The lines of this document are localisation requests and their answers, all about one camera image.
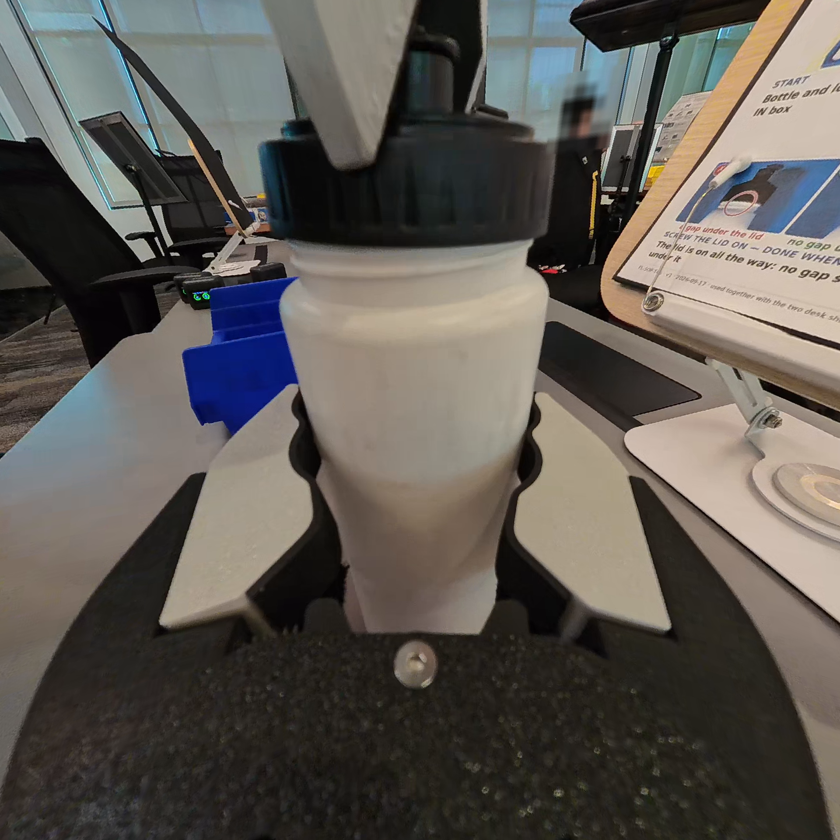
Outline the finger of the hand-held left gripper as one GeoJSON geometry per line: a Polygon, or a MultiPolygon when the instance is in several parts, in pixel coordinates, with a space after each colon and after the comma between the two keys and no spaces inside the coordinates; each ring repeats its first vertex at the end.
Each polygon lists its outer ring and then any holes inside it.
{"type": "Polygon", "coordinates": [[[264,1],[332,166],[375,161],[417,1],[264,1]]]}
{"type": "Polygon", "coordinates": [[[487,68],[488,1],[459,2],[459,110],[483,101],[487,68]]]}

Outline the black bottle lid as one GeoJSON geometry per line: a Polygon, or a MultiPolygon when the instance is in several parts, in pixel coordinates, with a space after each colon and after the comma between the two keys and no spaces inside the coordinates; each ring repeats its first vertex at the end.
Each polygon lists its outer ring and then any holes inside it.
{"type": "Polygon", "coordinates": [[[335,168],[311,120],[259,147],[274,236],[317,245],[454,248],[535,239],[555,152],[526,125],[455,110],[457,42],[415,25],[372,164],[335,168]]]}

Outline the computer monitor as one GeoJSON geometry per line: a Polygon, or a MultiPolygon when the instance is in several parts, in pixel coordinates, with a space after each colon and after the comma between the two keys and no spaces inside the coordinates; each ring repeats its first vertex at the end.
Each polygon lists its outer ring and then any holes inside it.
{"type": "Polygon", "coordinates": [[[642,128],[640,122],[613,126],[602,161],[601,184],[604,193],[628,191],[642,128]]]}

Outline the instruction sheet on stand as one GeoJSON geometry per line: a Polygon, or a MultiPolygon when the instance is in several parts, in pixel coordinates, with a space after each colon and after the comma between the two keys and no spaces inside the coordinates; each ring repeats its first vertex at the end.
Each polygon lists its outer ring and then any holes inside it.
{"type": "Polygon", "coordinates": [[[607,307],[626,324],[702,355],[730,403],[628,432],[625,446],[837,621],[838,432],[773,405],[762,383],[838,409],[839,273],[838,343],[631,287],[614,271],[639,241],[639,209],[605,268],[607,307]]]}

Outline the wooden document stand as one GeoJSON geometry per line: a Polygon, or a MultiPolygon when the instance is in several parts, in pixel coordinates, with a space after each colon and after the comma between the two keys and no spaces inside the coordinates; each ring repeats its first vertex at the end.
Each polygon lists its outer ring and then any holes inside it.
{"type": "Polygon", "coordinates": [[[193,139],[188,138],[187,142],[216,198],[225,212],[228,213],[234,225],[234,233],[228,238],[228,242],[222,247],[222,250],[213,258],[207,270],[215,277],[245,276],[259,264],[256,252],[248,259],[232,260],[232,257],[241,245],[253,246],[256,249],[257,246],[266,243],[263,238],[257,235],[259,221],[252,219],[249,215],[244,199],[238,194],[224,164],[217,159],[214,150],[210,150],[210,162],[206,162],[193,139]]]}

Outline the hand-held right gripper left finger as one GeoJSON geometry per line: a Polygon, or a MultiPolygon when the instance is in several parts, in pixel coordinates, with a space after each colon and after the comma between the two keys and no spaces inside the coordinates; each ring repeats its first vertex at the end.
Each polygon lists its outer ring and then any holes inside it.
{"type": "Polygon", "coordinates": [[[231,617],[261,635],[303,626],[309,605],[343,579],[320,467],[299,389],[287,387],[213,459],[160,614],[163,629],[231,617]]]}

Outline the blue plastic bin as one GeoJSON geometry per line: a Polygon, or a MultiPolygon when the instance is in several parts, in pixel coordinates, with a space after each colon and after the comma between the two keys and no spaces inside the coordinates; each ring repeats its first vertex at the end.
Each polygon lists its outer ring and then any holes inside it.
{"type": "Polygon", "coordinates": [[[190,405],[201,425],[221,423],[231,434],[289,385],[298,383],[286,333],[215,339],[182,352],[190,405]]]}
{"type": "Polygon", "coordinates": [[[297,279],[280,278],[209,291],[213,341],[231,340],[228,333],[282,333],[280,299],[297,279]]]}

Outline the printed instruction sheet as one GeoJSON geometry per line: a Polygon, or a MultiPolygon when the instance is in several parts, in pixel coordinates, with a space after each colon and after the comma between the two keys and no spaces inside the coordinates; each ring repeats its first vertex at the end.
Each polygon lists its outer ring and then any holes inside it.
{"type": "Polygon", "coordinates": [[[838,343],[839,3],[774,2],[639,209],[614,277],[838,343]]]}

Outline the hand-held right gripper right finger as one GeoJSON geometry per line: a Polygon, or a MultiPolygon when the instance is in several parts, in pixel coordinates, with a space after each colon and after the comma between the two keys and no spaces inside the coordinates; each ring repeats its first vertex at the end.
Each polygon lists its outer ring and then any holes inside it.
{"type": "Polygon", "coordinates": [[[576,640],[592,620],[666,635],[671,620],[630,475],[592,430],[534,394],[497,550],[497,599],[532,634],[576,640]]]}

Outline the black office chair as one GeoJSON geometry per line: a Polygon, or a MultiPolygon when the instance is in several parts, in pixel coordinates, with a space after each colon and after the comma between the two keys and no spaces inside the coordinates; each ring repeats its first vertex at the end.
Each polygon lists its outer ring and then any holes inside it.
{"type": "Polygon", "coordinates": [[[90,367],[152,331],[154,287],[193,270],[141,261],[38,138],[1,140],[1,229],[65,303],[90,367]]]}

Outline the white plastic bottle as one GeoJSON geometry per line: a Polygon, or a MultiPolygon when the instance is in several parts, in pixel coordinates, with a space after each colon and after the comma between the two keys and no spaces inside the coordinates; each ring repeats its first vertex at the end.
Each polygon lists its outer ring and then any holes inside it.
{"type": "Polygon", "coordinates": [[[367,632],[477,634],[495,603],[549,301],[531,244],[289,241],[280,315],[367,632]]]}

